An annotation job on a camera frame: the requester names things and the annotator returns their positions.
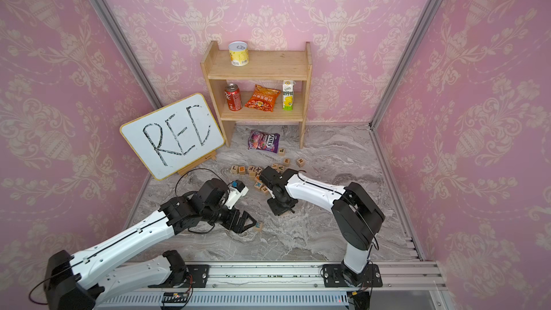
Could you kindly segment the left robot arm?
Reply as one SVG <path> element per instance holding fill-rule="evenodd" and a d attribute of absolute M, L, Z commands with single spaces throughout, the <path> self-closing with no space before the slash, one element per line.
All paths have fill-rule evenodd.
<path fill-rule="evenodd" d="M 194 277 L 177 251 L 132 266 L 127 261 L 146 249 L 201 222 L 242 233 L 256 225 L 235 208 L 247 195 L 241 181 L 211 179 L 198 191 L 176 196 L 141 222 L 91 248 L 62 250 L 47 262 L 43 290 L 49 309 L 94 309 L 111 298 L 139 288 L 193 288 Z"/>

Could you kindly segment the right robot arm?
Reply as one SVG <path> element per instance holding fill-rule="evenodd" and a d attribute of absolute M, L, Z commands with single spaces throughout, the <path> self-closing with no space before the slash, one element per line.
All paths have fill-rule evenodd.
<path fill-rule="evenodd" d="M 276 216 L 291 212 L 300 200 L 334 215 L 347 242 L 343 274 L 350 284 L 358 284 L 367 271 L 371 250 L 379 248 L 377 234 L 385 221 L 385 214 L 367 191 L 356 182 L 345 187 L 330 185 L 295 169 L 278 172 L 269 166 L 261 172 L 260 181 L 271 192 L 267 203 Z"/>

